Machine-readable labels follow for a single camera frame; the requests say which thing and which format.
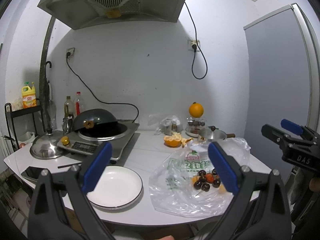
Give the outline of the peeled orange half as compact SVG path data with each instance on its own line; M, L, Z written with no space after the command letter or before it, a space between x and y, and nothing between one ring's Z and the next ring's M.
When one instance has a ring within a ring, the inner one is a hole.
M166 135L163 139L164 144L168 147L179 147L182 144L182 136L180 134Z

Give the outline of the steel pot lid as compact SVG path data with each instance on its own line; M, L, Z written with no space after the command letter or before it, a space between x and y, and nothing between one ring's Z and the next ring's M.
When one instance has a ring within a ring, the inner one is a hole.
M48 128L46 133L35 138L30 148L31 155L36 159L56 159L67 154L57 143L63 137L63 131Z

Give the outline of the black wok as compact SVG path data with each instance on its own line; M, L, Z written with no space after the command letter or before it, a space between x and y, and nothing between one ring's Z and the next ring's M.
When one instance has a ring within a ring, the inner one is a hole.
M100 124L115 124L118 120L109 111L105 109L90 109L80 113L73 121L72 131L80 129L91 129Z

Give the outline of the whole orange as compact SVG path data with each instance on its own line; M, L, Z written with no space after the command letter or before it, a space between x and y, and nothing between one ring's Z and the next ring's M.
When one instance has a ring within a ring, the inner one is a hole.
M200 118L204 114L204 108L200 103L193 102L189 107L189 114L193 118Z

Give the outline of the oil bottle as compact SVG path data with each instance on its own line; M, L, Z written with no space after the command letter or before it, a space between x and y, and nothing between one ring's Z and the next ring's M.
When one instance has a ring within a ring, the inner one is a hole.
M66 101L64 103L64 114L65 118L74 116L74 103L69 95L66 96Z

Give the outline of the red strawberry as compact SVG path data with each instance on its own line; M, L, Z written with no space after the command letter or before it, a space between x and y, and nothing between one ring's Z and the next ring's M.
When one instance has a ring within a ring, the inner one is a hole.
M207 178L207 182L208 182L208 183L211 183L211 184L212 184L212 183L214 182L214 177L213 177L213 176L207 175L206 178Z

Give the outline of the glass fruit container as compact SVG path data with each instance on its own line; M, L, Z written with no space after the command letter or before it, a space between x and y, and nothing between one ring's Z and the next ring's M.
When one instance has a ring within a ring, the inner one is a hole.
M188 118L186 118L186 120L187 120L187 125L185 128L185 133L188 136L191 136L193 138L197 138L199 135L199 131L201 129L205 128L206 119L205 118L188 117Z

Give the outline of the smartphone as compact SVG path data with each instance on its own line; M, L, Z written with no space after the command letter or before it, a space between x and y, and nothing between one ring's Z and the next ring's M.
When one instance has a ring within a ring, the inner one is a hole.
M24 179L32 182L33 184L36 184L37 183L37 179L41 175L42 170L43 170L43 168L41 168L41 167L29 166L21 173L21 176Z

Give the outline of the small crumpled plastic bag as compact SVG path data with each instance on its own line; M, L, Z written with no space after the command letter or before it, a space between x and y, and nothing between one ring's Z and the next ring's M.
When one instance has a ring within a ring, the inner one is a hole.
M181 133L183 124L176 115L152 114L148 118L148 126L157 125L154 135L172 135L173 132Z

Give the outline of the yellow detergent bottle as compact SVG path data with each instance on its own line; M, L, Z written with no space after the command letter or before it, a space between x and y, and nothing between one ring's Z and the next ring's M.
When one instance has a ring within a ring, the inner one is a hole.
M31 85L29 85L28 82L24 83L22 87L22 106L23 109L37 106L34 82L32 82Z

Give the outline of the black chopstick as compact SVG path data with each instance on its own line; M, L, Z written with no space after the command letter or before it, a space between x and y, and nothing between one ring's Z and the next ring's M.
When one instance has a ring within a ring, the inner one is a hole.
M66 167L71 167L73 165L81 165L81 164L82 164L82 162L78 162L78 163L73 163L73 164L61 165L61 166L58 166L57 168L61 169L61 168L66 168Z

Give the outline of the printed clear plastic bag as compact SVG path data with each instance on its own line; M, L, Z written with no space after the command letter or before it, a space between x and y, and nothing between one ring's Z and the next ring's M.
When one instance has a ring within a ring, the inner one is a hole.
M149 178L149 193L156 211L180 217L217 216L227 209L233 195L223 185L208 156L209 142L196 142L176 150L161 163ZM198 175L205 170L206 175ZM207 175L214 182L207 182ZM203 182L196 190L193 184Z

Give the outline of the induction cooker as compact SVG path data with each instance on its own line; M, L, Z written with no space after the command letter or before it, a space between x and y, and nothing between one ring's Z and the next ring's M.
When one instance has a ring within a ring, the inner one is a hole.
M111 160L119 161L124 148L127 146L139 124L131 122L119 122L121 133L110 137L88 137L80 132L71 132L61 138L57 146L73 154L92 155L100 144L109 142L112 145Z

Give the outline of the black umbrella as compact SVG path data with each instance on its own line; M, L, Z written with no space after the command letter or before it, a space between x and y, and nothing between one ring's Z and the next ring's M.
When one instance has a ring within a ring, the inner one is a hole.
M44 83L44 98L45 98L45 109L46 109L46 116L48 119L48 128L55 130L56 126L56 105L53 101L52 96L52 88L50 85L50 81L47 78L47 66L52 68L52 63L47 61L45 63L45 83Z

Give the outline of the steel range hood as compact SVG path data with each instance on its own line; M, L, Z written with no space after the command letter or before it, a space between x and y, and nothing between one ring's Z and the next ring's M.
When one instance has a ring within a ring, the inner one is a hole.
M185 0L40 0L38 7L73 30L129 22L177 22Z

